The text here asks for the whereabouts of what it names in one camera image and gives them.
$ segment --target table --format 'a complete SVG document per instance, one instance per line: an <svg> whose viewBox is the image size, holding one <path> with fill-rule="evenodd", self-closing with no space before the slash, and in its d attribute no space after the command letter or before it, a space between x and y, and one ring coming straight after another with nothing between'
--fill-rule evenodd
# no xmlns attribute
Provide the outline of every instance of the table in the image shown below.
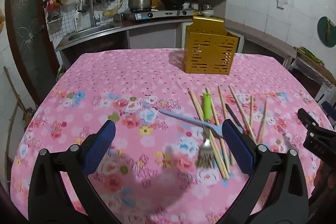
<svg viewBox="0 0 336 224"><path fill-rule="evenodd" d="M306 129L296 112L303 107L325 128L329 121L303 86L274 58L236 54L229 75L185 74L183 50L120 50L82 55L39 107L19 145L11 179L11 198L27 217L29 181L38 151L64 151L96 133L107 119L115 122L113 147L89 176L96 191L123 223L215 223L243 188L247 176L237 165L228 180L218 169L195 167L201 128L158 113L159 109L196 117L188 94L206 87L223 120L217 85L243 120L228 89L231 84L249 116L255 98L258 135L266 98L268 119L264 144L272 151L299 151L308 193L319 159L303 148ZM83 212L66 175L69 196ZM261 209L269 179L254 211Z"/></svg>

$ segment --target stainless steel sink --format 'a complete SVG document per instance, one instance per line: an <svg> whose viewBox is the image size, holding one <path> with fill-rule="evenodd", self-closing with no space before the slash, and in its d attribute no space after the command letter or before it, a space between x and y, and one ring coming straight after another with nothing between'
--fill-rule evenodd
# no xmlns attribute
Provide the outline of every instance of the stainless steel sink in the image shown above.
<svg viewBox="0 0 336 224"><path fill-rule="evenodd" d="M84 37L91 37L91 36L94 36L95 38L97 38L101 35L105 35L106 31L117 29L117 28L120 28L120 27L116 27L112 23L101 24L97 27L88 28L88 29L70 34L68 36L68 41L70 42L73 40L81 39Z"/></svg>

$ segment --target hand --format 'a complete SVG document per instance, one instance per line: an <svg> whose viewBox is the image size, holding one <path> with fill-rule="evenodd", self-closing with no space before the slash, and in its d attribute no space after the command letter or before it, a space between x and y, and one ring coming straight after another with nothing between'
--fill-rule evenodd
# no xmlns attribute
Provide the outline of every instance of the hand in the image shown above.
<svg viewBox="0 0 336 224"><path fill-rule="evenodd" d="M320 166L319 168L317 169L317 172L316 172L316 177L314 179L314 186L316 187L322 180L323 178L327 175L327 172L329 172L329 169L327 167L327 165L321 161L320 162ZM329 176L328 178L328 188L329 189L334 189L335 186L336 186L336 170L333 170L331 175Z"/></svg>

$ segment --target screw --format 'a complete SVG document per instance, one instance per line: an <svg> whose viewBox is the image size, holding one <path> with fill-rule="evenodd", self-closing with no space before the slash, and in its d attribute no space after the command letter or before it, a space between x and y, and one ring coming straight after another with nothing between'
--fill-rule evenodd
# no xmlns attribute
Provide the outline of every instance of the screw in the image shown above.
<svg viewBox="0 0 336 224"><path fill-rule="evenodd" d="M261 151L261 152L266 152L266 151L267 151L267 147L264 146L263 144L259 145L259 146L258 146L258 149L259 149L259 151Z"/></svg>
<svg viewBox="0 0 336 224"><path fill-rule="evenodd" d="M70 151L71 152L76 152L79 149L78 144L73 144L72 146L70 146Z"/></svg>
<svg viewBox="0 0 336 224"><path fill-rule="evenodd" d="M296 156L296 155L297 155L297 152L296 152L296 150L294 150L294 149L289 150L289 153L290 153L292 156Z"/></svg>
<svg viewBox="0 0 336 224"><path fill-rule="evenodd" d="M40 155L41 155L41 156L44 156L46 153L47 153L47 150L46 150L45 148L43 148L43 149L40 151Z"/></svg>

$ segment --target wooden door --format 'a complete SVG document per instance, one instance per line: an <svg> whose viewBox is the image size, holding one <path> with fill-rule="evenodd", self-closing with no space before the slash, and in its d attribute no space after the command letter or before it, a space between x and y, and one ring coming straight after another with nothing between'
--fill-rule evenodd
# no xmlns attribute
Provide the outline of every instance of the wooden door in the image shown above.
<svg viewBox="0 0 336 224"><path fill-rule="evenodd" d="M5 15L17 70L32 99L40 105L55 85L59 68L43 0L5 0Z"/></svg>

